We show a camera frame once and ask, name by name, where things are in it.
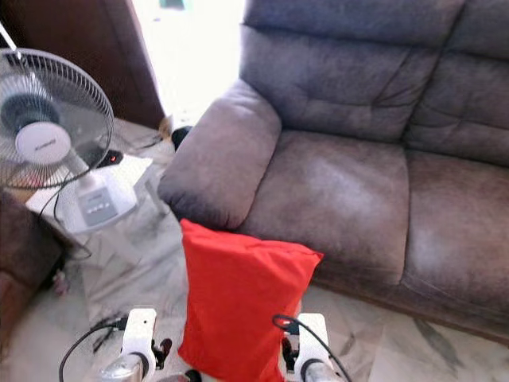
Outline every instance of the fan logo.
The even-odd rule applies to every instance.
[[[56,139],[52,139],[51,141],[47,141],[46,143],[43,143],[42,145],[40,146],[36,146],[34,151],[39,151],[39,150],[42,150],[44,149],[45,147],[48,147],[48,146],[51,146],[51,145],[54,145],[56,143]]]

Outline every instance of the fan guard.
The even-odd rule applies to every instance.
[[[45,135],[37,128],[68,135],[68,154],[46,161],[23,154],[20,137]],[[0,49],[0,185],[40,189],[74,181],[103,160],[112,134],[110,102],[85,71],[51,53]],[[54,140],[46,143],[41,136],[38,147]],[[68,164],[76,161],[82,166],[71,172]]]

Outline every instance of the fan control panel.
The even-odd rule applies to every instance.
[[[117,215],[115,205],[111,201],[107,188],[94,190],[79,198],[80,209],[87,225],[93,226]]]

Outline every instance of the marble floor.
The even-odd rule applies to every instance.
[[[151,157],[161,173],[171,160],[167,142],[140,151],[153,131],[117,121],[115,144],[132,154]],[[148,197],[122,223],[122,230],[144,253],[135,267],[98,237],[87,246],[90,259],[69,261],[70,291],[57,297],[45,290],[33,300],[18,326],[0,368],[1,381],[54,382],[68,347],[99,319],[134,306],[155,307],[155,337],[170,337],[174,346],[164,370],[154,381],[187,370],[178,357],[185,324],[187,279],[181,230],[170,213],[161,216]],[[355,382],[505,382],[509,381],[509,349],[482,338],[415,320],[310,286],[302,300],[305,312],[325,316],[329,343]],[[93,355],[96,337],[85,341],[65,369],[66,382],[94,381],[97,372],[119,353],[122,334],[115,333]]]

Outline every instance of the gray sofa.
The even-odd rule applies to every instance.
[[[314,281],[509,344],[509,0],[253,0],[159,193]]]

